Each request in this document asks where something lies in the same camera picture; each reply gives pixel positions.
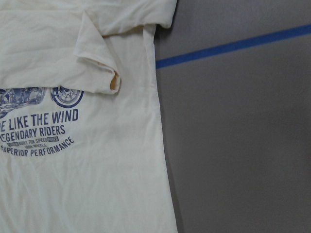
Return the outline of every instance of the gray surface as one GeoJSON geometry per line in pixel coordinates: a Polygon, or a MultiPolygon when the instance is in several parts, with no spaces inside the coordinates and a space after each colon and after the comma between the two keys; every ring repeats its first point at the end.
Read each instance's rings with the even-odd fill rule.
{"type": "MultiPolygon", "coordinates": [[[[180,0],[173,30],[157,32],[157,58],[311,23],[309,1],[258,2],[180,0]],[[262,10],[254,16],[254,9],[262,10]],[[235,14],[245,18],[234,29],[218,21],[235,14]],[[202,21],[221,32],[194,35],[189,28],[202,21]]],[[[157,70],[179,233],[311,231],[310,41],[302,36],[157,70]]]]}

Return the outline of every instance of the white t-shirt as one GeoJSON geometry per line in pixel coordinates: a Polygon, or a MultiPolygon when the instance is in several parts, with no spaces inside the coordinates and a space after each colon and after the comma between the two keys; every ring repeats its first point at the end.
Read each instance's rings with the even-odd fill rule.
{"type": "Polygon", "coordinates": [[[82,2],[0,2],[0,231],[175,233],[153,38],[176,2],[82,2]]]}

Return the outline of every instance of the blue line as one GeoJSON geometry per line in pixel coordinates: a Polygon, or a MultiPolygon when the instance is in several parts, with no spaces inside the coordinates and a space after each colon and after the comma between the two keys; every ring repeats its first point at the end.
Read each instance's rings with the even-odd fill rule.
{"type": "Polygon", "coordinates": [[[189,61],[193,61],[193,60],[197,60],[201,58],[215,56],[215,55],[222,54],[222,53],[242,50],[245,48],[268,44],[268,43],[285,40],[289,38],[294,38],[294,37],[302,36],[306,34],[311,34],[311,24],[276,32],[276,33],[261,35],[258,37],[253,37],[253,38],[249,38],[246,40],[241,40],[241,41],[237,41],[237,42],[233,42],[233,43],[229,43],[225,45],[220,45],[220,46],[216,46],[216,47],[212,47],[212,48],[208,48],[204,50],[186,53],[183,55],[166,58],[163,60],[158,60],[155,62],[155,67],[157,69],[163,68],[163,67],[169,67],[169,66],[173,66],[173,65],[180,64],[183,62],[189,62],[189,61]]]}

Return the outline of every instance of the blue graphic print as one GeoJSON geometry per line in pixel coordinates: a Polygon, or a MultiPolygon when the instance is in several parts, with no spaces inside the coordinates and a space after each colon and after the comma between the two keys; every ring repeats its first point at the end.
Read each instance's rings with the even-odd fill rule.
{"type": "MultiPolygon", "coordinates": [[[[0,89],[0,118],[8,112],[28,105],[40,104],[43,101],[46,88],[10,88],[0,89]]],[[[51,99],[63,108],[76,106],[83,96],[83,91],[63,87],[50,88],[51,99]]]]}

